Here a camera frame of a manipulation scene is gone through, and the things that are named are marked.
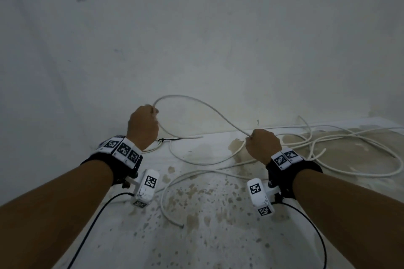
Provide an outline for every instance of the forearm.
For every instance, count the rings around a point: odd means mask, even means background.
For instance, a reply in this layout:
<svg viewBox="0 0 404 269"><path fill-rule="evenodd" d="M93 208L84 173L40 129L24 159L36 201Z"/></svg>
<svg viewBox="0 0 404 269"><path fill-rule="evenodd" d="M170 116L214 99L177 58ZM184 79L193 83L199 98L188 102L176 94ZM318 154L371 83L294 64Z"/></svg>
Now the forearm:
<svg viewBox="0 0 404 269"><path fill-rule="evenodd" d="M52 268L87 224L112 181L108 165L89 161L3 205L2 267Z"/></svg>
<svg viewBox="0 0 404 269"><path fill-rule="evenodd" d="M296 175L293 191L310 219L357 269L402 266L403 203L313 170Z"/></svg>

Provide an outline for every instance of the black wrist strap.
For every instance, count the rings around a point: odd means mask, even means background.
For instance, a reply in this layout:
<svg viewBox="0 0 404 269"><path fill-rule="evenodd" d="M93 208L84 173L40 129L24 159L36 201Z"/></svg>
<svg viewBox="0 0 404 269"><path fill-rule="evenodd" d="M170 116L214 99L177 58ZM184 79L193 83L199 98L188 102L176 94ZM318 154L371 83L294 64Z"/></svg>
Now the black wrist strap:
<svg viewBox="0 0 404 269"><path fill-rule="evenodd" d="M112 185L111 185L111 186L113 186L116 184L124 183L125 178L127 176L130 176L133 179L137 178L137 176L138 176L137 171L139 169L142 159L143 159L143 157L140 156L136 162L135 167L133 169L131 169L127 165L125 165L123 162L114 158L111 154L98 152L98 153L92 154L88 159L83 161L80 165L82 165L88 161L92 161L92 160L103 161L105 164L107 164L109 166L109 168L112 171L112 174L114 175L114 181L112 182Z"/></svg>
<svg viewBox="0 0 404 269"><path fill-rule="evenodd" d="M293 180L300 171L311 169L323 173L321 167L315 162L305 160L292 164L284 170L281 170L274 160L271 160L265 168L268 170L270 187L279 186L282 197L292 199L296 199L295 194L293 193Z"/></svg>

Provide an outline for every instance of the hand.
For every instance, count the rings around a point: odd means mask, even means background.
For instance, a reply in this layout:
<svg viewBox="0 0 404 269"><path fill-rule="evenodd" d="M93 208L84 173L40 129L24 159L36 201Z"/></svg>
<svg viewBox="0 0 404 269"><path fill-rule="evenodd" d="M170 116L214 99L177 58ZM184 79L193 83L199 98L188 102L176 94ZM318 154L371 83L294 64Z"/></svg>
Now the hand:
<svg viewBox="0 0 404 269"><path fill-rule="evenodd" d="M142 105L132 113L128 121L126 138L142 151L157 139L157 113L158 109L151 105Z"/></svg>
<svg viewBox="0 0 404 269"><path fill-rule="evenodd" d="M271 156L282 150L282 146L279 138L272 132L255 129L251 137L246 138L246 149L253 158L268 165Z"/></svg>

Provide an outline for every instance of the white plastic mount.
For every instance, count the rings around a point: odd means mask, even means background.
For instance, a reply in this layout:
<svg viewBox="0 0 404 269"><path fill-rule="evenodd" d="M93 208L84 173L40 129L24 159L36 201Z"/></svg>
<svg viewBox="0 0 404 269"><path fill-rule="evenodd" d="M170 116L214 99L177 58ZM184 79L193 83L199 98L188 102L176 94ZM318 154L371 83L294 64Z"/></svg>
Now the white plastic mount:
<svg viewBox="0 0 404 269"><path fill-rule="evenodd" d="M126 178L129 183L134 185L134 196L130 199L132 205L143 208L152 202L159 177L160 174L157 171L146 169L139 176L139 181Z"/></svg>
<svg viewBox="0 0 404 269"><path fill-rule="evenodd" d="M255 178L247 182L251 202L261 216L271 216L275 209L271 204L270 196L280 192L279 186L274 188L263 185L261 179Z"/></svg>

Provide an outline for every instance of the floor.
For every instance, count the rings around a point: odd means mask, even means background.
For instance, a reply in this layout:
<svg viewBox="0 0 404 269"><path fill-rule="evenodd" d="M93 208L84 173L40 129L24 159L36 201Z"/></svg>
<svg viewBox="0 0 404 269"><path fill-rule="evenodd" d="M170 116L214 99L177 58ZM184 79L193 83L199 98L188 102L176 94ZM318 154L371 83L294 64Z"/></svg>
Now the floor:
<svg viewBox="0 0 404 269"><path fill-rule="evenodd" d="M325 134L317 127L316 135ZM391 127L397 124L382 118L366 118L327 123L342 128ZM304 133L303 129L274 129L275 133ZM404 156L404 130L372 135ZM203 139L177 141L174 151L184 158L212 162L229 155L245 137L240 132L205 135ZM285 135L284 141L294 140ZM356 139L328 142L323 160L337 168L383 172L396 168L389 155L379 153ZM248 153L240 152L235 161L245 161ZM218 166L229 165L224 162ZM180 173L196 166L174 158L164 144L145 155L142 168L160 172L158 186L163 187ZM366 179L349 177L324 170L358 185L404 201L404 175L391 178ZM260 163L232 168L229 172L251 177L264 177ZM105 201L122 192L114 187ZM134 208L129 202L111 203L101 215L73 266L75 269L97 268L322 268L323 251L320 240L307 221L288 208L276 206L274 216L261 219L249 201L245 181L224 175L205 174L172 186L166 196L166 209L185 224L183 229L170 224L159 210L159 195L145 209ZM84 234L55 265L64 269L71 260ZM327 241L328 267L353 268Z"/></svg>

